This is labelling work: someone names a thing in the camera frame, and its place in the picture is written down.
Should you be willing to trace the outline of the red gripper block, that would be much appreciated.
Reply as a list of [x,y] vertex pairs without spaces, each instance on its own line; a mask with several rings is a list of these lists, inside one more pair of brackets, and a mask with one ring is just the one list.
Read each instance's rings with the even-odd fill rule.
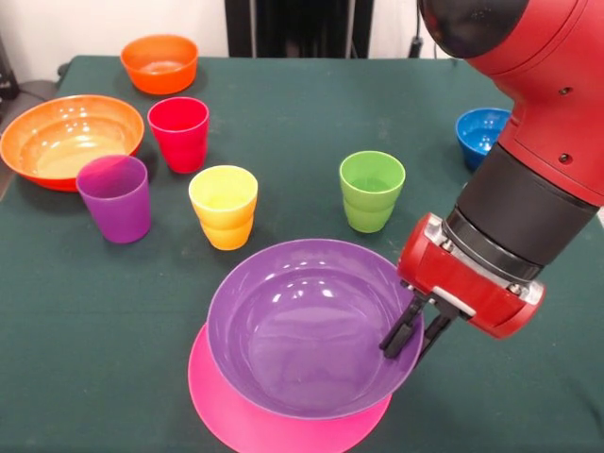
[[[457,246],[447,249],[443,220],[424,215],[405,243],[397,271],[419,293],[440,297],[468,318],[470,324],[497,338],[507,338],[526,325],[545,299],[545,285],[533,280],[518,285],[482,268]],[[414,332],[415,319],[425,299],[413,294],[407,308],[394,322],[379,348],[386,359],[396,359]],[[438,314],[425,328],[416,366],[450,327],[453,318]]]

